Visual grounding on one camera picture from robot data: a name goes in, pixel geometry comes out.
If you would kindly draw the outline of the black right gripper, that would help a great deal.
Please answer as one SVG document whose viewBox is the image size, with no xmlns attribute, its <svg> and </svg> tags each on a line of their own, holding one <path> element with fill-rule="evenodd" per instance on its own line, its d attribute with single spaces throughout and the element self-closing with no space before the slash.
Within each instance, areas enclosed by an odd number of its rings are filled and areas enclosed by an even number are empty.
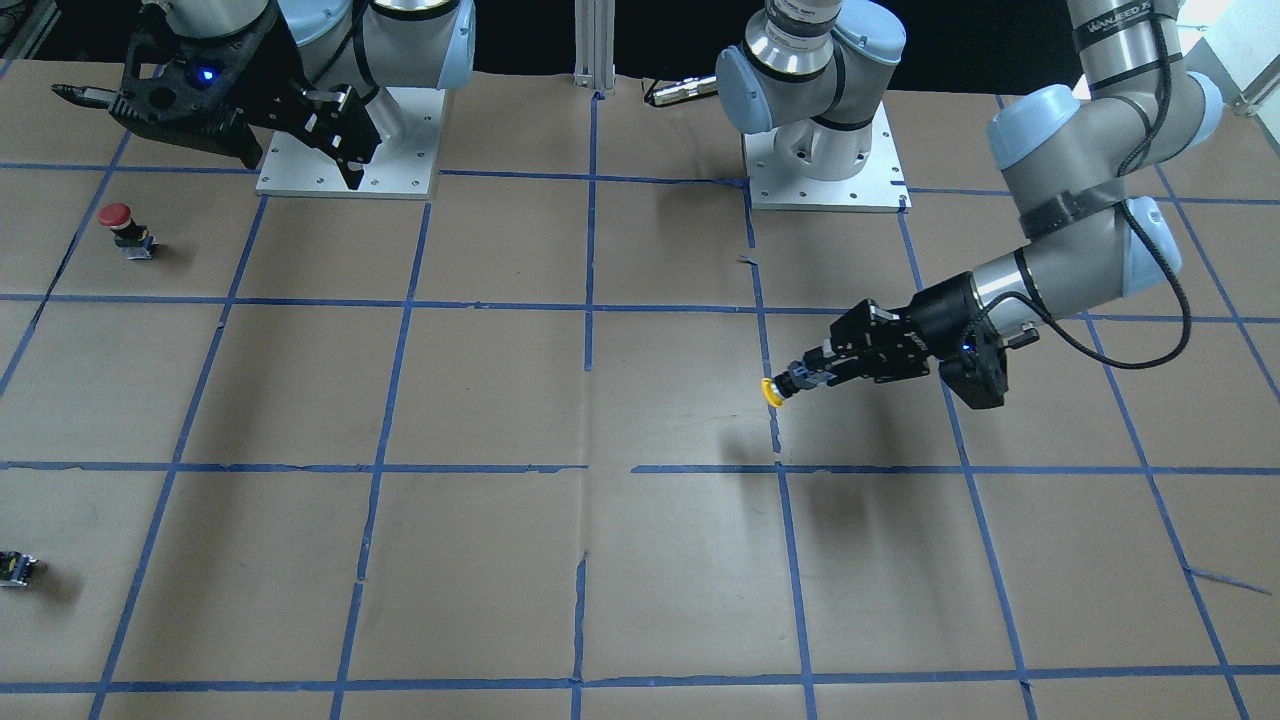
<svg viewBox="0 0 1280 720">
<path fill-rule="evenodd" d="M 255 126 L 284 131 L 330 158 L 357 190 L 381 136 L 357 90 L 307 90 L 282 15 L 256 15 L 214 38 L 179 35 L 174 15 L 140 15 L 118 91 L 52 85 L 64 101 L 109 115 L 134 135 L 238 159 L 262 158 Z"/>
</svg>

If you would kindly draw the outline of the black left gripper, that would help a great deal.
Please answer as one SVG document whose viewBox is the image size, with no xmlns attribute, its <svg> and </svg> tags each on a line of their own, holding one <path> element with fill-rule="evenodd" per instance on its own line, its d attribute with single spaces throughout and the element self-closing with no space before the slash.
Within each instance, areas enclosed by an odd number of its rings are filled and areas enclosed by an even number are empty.
<svg viewBox="0 0 1280 720">
<path fill-rule="evenodd" d="M 829 337 L 805 352 L 806 366 L 829 366 L 818 386 L 855 379 L 877 383 L 929 373 L 928 357 L 957 350 L 979 314 L 973 274 L 964 272 L 916 292 L 905 307 L 884 309 L 860 301 L 829 327 Z"/>
</svg>

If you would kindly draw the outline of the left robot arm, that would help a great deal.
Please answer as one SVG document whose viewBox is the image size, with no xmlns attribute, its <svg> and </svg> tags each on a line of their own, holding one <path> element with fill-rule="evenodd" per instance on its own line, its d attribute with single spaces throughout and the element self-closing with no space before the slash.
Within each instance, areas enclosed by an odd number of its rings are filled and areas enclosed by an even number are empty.
<svg viewBox="0 0 1280 720">
<path fill-rule="evenodd" d="M 1184 63 L 1180 9 L 1178 1 L 1069 3 L 1089 100 L 1051 85 L 987 128 L 1027 243 L 916 292 L 904 307 L 860 301 L 819 346 L 763 380 L 767 402 L 937 368 L 969 407 L 998 407 L 1009 351 L 1034 343 L 1041 325 L 1060 331 L 1065 316 L 1160 282 L 1183 320 L 1157 364 L 1181 352 L 1190 306 L 1176 241 L 1155 200 L 1126 191 L 1129 174 L 1204 142 L 1221 120 L 1219 87 Z M 905 40 L 901 20 L 876 3 L 768 1 L 717 58 L 722 106 L 740 132 L 772 132 L 774 156 L 790 170 L 847 179 L 863 167 Z"/>
</svg>

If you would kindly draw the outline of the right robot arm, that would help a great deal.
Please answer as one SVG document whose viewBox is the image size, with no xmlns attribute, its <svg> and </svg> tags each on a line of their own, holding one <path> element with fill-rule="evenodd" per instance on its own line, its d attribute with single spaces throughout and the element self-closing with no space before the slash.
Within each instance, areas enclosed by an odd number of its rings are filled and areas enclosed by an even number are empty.
<svg viewBox="0 0 1280 720">
<path fill-rule="evenodd" d="M 116 88 L 52 91 L 261 195 L 426 200 L 476 24 L 471 1 L 145 1 Z"/>
</svg>

